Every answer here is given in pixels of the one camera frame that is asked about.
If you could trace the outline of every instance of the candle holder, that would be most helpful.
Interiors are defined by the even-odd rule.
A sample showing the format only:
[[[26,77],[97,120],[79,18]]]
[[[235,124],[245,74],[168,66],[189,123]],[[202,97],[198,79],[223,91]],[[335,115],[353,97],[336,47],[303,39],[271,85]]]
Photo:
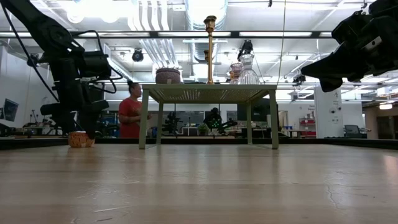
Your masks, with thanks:
[[[216,27],[215,16],[208,16],[203,22],[206,25],[206,32],[209,36],[209,49],[205,50],[205,58],[208,65],[207,84],[214,84],[213,82],[213,31]]]

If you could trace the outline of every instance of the desk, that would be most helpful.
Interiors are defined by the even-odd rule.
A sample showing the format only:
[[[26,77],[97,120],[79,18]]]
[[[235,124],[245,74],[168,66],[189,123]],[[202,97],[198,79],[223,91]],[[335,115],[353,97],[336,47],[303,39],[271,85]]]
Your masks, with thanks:
[[[247,107],[248,144],[252,144],[251,104],[269,95],[271,100],[271,136],[272,148],[278,149],[277,107],[275,98],[276,85],[206,85],[206,84],[145,84],[142,85],[142,108],[139,135],[139,148],[146,148],[146,126],[148,100],[151,96],[159,103],[157,127],[162,127],[163,105],[165,103],[203,103],[223,104],[239,103]],[[156,144],[160,144],[162,136],[157,135]]]

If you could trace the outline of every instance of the glass decanter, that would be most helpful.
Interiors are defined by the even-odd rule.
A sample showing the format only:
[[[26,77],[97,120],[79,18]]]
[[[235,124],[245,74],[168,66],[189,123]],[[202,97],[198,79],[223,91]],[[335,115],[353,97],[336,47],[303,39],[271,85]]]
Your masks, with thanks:
[[[252,54],[244,54],[239,58],[243,64],[243,71],[238,80],[239,85],[260,85],[260,79],[252,69],[253,58]]]
[[[239,82],[239,76],[243,70],[243,65],[241,63],[233,63],[229,68],[229,74],[231,75],[230,85],[237,85]]]

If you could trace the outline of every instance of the person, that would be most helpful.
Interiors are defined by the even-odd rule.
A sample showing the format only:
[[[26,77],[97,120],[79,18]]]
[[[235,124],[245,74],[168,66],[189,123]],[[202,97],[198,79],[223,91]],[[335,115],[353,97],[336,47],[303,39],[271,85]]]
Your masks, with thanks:
[[[141,86],[138,83],[127,81],[130,97],[119,105],[120,137],[139,138],[139,122],[141,120]]]

